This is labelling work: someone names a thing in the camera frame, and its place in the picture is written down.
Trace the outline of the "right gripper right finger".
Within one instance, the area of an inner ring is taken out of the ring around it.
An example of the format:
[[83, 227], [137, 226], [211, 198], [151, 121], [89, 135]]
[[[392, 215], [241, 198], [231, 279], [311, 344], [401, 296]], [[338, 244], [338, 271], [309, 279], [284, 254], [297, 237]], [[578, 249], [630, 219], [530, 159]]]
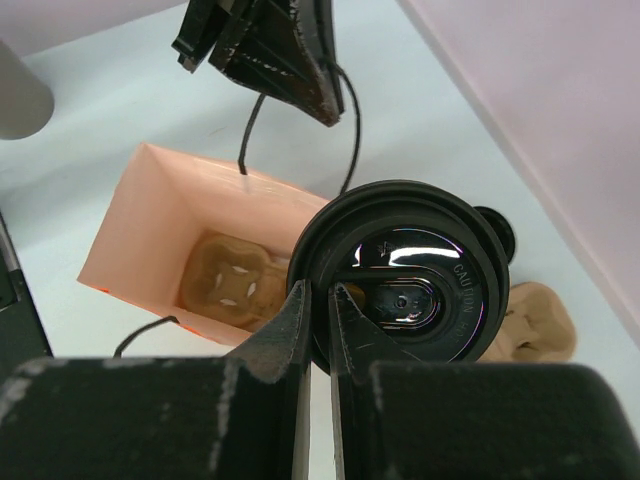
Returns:
[[330, 288], [328, 306], [336, 477], [373, 479], [380, 471], [383, 414], [383, 394], [373, 366], [417, 359], [360, 311], [344, 284]]

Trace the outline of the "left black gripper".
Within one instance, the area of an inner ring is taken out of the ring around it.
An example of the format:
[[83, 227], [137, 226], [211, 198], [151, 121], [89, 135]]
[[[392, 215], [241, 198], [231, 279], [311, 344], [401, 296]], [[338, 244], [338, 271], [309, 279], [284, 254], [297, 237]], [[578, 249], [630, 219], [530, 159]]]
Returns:
[[331, 1], [190, 0], [171, 47], [189, 73], [213, 49], [227, 78], [327, 127], [344, 112]]

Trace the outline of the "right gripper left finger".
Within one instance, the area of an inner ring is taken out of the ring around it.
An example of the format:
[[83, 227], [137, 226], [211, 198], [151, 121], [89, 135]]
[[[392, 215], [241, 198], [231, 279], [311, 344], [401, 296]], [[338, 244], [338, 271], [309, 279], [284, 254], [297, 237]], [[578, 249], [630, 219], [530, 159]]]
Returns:
[[277, 315], [223, 357], [221, 479], [306, 479], [311, 286], [299, 280]]

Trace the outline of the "brown cardboard cup carrier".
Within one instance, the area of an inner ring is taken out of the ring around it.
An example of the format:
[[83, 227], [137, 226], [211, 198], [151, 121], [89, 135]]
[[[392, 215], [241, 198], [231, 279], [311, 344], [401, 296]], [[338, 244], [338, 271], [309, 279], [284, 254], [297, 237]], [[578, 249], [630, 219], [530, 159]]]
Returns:
[[258, 244], [209, 234], [186, 262], [179, 300], [192, 313], [253, 332], [284, 304], [287, 266]]

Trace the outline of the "black plastic cup lid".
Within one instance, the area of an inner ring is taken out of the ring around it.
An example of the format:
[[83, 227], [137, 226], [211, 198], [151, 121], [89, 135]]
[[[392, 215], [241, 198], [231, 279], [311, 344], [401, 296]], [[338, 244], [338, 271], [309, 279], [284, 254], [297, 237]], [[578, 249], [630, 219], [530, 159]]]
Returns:
[[311, 356], [330, 368], [329, 290], [424, 361], [477, 361], [503, 322], [510, 263], [488, 222], [435, 186], [387, 180], [324, 206], [294, 247], [289, 287], [311, 284]]

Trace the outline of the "orange paper bag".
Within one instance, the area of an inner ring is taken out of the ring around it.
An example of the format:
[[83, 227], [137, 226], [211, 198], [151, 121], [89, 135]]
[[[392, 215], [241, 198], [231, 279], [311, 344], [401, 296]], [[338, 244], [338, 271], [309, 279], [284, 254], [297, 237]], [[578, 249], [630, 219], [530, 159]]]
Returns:
[[141, 145], [79, 281], [198, 336], [237, 345], [286, 296], [286, 268], [323, 200], [235, 163]]

